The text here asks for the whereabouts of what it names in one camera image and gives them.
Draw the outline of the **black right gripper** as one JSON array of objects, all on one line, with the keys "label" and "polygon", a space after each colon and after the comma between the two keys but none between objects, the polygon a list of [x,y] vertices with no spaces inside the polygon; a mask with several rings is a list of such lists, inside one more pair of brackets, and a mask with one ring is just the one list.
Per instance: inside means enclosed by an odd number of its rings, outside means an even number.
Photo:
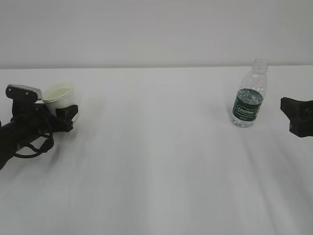
[{"label": "black right gripper", "polygon": [[299,101],[288,97],[281,98],[281,111],[290,120],[289,131],[304,138],[313,136],[313,101]]}]

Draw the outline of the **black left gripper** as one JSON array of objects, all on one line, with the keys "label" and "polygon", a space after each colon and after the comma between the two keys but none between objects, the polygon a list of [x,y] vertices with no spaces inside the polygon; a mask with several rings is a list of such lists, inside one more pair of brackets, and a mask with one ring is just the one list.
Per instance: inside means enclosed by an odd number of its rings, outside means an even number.
[{"label": "black left gripper", "polygon": [[54,116],[45,104],[35,103],[34,112],[36,115],[34,136],[40,137],[50,133],[71,131],[79,109],[76,104],[58,108],[56,109],[56,116]]}]

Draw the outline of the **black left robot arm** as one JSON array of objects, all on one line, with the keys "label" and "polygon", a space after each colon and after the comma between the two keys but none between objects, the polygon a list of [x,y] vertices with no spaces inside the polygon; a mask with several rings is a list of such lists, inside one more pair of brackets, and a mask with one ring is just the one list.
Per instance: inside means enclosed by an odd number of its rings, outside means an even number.
[{"label": "black left robot arm", "polygon": [[0,167],[13,157],[30,159],[54,146],[54,133],[73,129],[78,105],[56,110],[53,115],[44,103],[13,100],[11,121],[0,128]]}]

